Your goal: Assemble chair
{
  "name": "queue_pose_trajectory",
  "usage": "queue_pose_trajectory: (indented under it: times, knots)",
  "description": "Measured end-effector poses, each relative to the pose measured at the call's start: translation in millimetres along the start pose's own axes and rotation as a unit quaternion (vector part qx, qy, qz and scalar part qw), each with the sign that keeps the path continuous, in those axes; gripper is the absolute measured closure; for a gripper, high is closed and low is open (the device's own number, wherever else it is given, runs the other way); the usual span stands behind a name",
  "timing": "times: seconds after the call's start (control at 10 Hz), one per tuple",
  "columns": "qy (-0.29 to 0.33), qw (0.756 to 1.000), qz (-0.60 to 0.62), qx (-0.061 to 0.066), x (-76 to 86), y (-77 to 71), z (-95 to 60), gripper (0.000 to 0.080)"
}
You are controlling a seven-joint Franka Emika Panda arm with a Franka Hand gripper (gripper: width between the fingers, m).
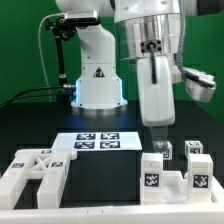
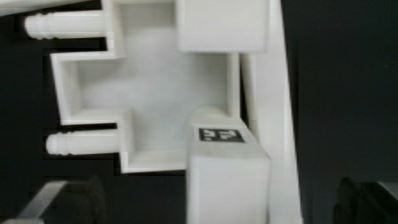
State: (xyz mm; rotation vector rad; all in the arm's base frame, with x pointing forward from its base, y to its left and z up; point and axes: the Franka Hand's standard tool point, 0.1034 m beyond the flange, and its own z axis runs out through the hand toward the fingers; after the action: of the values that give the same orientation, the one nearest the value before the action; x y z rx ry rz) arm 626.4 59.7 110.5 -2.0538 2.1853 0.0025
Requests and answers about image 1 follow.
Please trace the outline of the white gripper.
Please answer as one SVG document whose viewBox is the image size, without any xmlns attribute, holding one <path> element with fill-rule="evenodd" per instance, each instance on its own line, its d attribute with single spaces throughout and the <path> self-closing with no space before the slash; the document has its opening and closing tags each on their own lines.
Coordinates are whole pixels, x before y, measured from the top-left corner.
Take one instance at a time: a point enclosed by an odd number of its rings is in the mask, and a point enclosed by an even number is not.
<svg viewBox="0 0 224 224">
<path fill-rule="evenodd" d="M 137 80 L 142 122 L 151 127 L 153 150 L 167 150 L 168 127 L 175 121 L 171 73 L 166 56 L 155 58 L 157 83 L 152 82 L 152 63 L 149 58 L 137 61 Z"/>
</svg>

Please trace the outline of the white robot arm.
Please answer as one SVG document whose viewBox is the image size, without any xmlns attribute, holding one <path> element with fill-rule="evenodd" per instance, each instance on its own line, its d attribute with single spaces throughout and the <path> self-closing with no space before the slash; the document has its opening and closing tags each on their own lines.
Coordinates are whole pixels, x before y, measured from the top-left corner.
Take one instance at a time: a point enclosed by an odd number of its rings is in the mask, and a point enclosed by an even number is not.
<svg viewBox="0 0 224 224">
<path fill-rule="evenodd" d="M 185 17 L 206 0 L 55 0 L 81 44 L 82 73 L 72 106 L 85 112 L 125 105 L 115 60 L 130 60 L 137 72 L 142 123 L 153 149 L 167 150 L 167 127 L 175 122 L 172 85 L 186 78 L 187 93 L 208 102 L 214 77 L 183 65 Z"/>
</svg>

